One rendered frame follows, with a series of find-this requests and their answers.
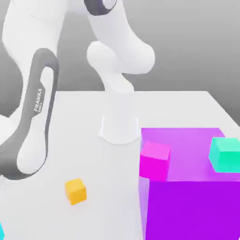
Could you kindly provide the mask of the small orange cube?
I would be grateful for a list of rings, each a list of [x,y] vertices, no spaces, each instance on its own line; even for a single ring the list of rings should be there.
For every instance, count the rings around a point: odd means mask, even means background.
[[[86,187],[80,178],[65,183],[65,193],[71,205],[87,199]]]

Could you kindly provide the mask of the small teal cube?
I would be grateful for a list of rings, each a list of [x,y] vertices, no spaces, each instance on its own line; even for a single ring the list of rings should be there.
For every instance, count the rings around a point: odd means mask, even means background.
[[[213,137],[209,160],[217,173],[240,173],[240,140]]]

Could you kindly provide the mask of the large purple box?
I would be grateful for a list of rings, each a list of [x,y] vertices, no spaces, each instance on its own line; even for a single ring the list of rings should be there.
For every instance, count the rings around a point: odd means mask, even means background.
[[[166,181],[139,176],[143,240],[240,240],[240,173],[215,172],[209,152],[219,128],[143,128],[171,147]]]

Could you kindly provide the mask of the small magenta cube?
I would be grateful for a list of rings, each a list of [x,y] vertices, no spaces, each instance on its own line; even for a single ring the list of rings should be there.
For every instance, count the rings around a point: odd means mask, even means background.
[[[152,181],[166,181],[170,155],[169,145],[147,141],[140,153],[139,176]]]

